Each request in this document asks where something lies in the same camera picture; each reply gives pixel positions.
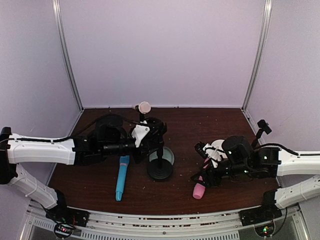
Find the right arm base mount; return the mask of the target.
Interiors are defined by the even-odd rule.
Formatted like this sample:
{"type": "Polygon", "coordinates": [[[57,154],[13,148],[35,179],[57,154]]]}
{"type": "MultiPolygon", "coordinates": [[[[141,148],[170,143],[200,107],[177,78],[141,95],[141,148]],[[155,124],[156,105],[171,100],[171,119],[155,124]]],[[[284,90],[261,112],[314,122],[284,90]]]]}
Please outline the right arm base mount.
{"type": "Polygon", "coordinates": [[[255,233],[262,238],[269,238],[276,232],[275,219],[283,215],[276,206],[276,192],[277,189],[265,192],[260,206],[238,213],[243,227],[254,226],[255,233]]]}

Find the pink toy microphone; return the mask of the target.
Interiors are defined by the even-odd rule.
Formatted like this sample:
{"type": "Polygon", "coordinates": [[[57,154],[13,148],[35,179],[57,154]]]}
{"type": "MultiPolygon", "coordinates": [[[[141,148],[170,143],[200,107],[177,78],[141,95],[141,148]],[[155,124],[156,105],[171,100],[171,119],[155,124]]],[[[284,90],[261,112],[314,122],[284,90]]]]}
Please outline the pink toy microphone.
{"type": "MultiPolygon", "coordinates": [[[[207,168],[207,166],[208,166],[207,162],[208,161],[209,161],[209,158],[206,158],[204,160],[203,169],[207,168]]],[[[199,175],[198,176],[198,180],[199,181],[203,181],[203,177],[201,175],[199,175]]],[[[196,183],[194,188],[193,188],[193,194],[192,194],[193,198],[197,199],[197,200],[201,199],[203,197],[204,193],[205,193],[205,190],[206,190],[206,187],[204,185],[202,185],[200,183],[196,183]]]]}

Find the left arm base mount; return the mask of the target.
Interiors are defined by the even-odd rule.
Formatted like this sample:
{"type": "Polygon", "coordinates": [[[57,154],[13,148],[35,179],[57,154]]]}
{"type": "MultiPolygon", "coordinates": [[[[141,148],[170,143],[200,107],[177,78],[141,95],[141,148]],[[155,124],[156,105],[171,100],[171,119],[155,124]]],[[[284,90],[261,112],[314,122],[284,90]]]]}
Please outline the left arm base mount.
{"type": "Polygon", "coordinates": [[[67,206],[64,194],[55,190],[57,196],[57,205],[53,208],[43,208],[46,217],[55,222],[53,233],[59,239],[69,238],[76,227],[86,227],[90,213],[86,210],[70,208],[67,206]]]}

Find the cream toy microphone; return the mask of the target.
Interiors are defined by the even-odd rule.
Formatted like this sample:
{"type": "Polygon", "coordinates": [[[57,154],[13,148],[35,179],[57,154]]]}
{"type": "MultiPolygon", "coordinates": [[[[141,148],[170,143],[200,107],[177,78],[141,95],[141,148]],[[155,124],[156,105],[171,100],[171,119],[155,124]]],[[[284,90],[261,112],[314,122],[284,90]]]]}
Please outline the cream toy microphone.
{"type": "Polygon", "coordinates": [[[142,101],[137,105],[133,105],[132,109],[138,111],[141,114],[147,114],[151,111],[152,107],[149,102],[142,101]]]}

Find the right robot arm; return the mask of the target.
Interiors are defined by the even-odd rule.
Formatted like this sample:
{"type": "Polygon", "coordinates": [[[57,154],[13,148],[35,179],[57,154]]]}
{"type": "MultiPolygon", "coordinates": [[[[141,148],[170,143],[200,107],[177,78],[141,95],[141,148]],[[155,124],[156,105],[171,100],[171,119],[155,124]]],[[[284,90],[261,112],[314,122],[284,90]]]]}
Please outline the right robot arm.
{"type": "Polygon", "coordinates": [[[205,160],[191,177],[199,186],[218,187],[223,178],[246,175],[251,179],[310,175],[302,182],[265,192],[262,207],[285,209],[320,195],[320,153],[293,151],[278,143],[252,145],[244,136],[233,135],[212,144],[199,142],[196,152],[205,160]]]}

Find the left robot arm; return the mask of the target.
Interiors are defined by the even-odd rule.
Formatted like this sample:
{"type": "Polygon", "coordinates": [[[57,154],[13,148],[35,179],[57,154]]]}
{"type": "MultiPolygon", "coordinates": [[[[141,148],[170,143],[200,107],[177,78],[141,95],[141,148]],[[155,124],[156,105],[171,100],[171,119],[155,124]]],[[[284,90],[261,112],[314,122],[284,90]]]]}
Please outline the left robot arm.
{"type": "Polygon", "coordinates": [[[29,174],[22,163],[57,163],[89,166],[108,156],[132,156],[140,163],[153,152],[160,153],[167,125],[154,117],[139,121],[119,114],[106,114],[72,136],[63,138],[27,137],[4,127],[0,133],[0,183],[18,190],[50,212],[65,211],[64,194],[45,186],[29,174]]]}

